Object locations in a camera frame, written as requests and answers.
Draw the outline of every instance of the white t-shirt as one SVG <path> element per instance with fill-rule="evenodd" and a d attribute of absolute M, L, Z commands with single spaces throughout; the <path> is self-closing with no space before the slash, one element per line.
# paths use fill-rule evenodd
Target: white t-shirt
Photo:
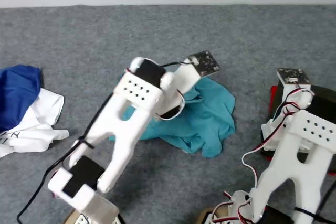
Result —
<path fill-rule="evenodd" d="M 43 152 L 53 140 L 67 138 L 67 130 L 54 130 L 62 111 L 64 97 L 41 89 L 20 124 L 0 133 L 0 157 L 12 152 Z"/>

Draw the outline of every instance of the teal cloth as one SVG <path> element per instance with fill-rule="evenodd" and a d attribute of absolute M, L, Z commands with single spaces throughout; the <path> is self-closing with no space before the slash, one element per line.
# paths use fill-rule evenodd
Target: teal cloth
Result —
<path fill-rule="evenodd" d="M 179 116 L 170 121 L 153 119 L 140 140 L 159 137 L 187 153 L 202 149 L 203 156 L 215 157 L 222 151 L 222 140 L 235 132 L 231 116 L 235 98 L 209 78 L 201 79 L 184 98 L 186 105 Z M 123 119 L 129 119 L 133 111 L 129 107 Z"/>

